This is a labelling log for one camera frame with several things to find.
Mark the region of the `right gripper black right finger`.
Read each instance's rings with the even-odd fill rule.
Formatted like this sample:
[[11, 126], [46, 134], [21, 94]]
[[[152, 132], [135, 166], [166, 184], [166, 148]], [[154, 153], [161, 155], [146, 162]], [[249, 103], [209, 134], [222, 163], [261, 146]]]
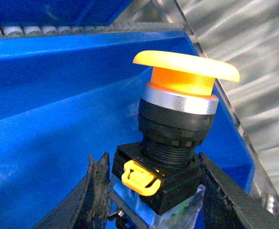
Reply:
[[206, 229], [279, 229], [279, 219], [264, 209], [207, 155], [199, 153]]

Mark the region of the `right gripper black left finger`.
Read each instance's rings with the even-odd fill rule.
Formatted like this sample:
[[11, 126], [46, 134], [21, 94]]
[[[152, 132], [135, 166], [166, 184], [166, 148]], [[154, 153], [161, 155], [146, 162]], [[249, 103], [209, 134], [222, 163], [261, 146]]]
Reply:
[[95, 161], [88, 155], [86, 175], [78, 185], [49, 212], [35, 229], [104, 229], [109, 214], [108, 186], [110, 157], [105, 152]]

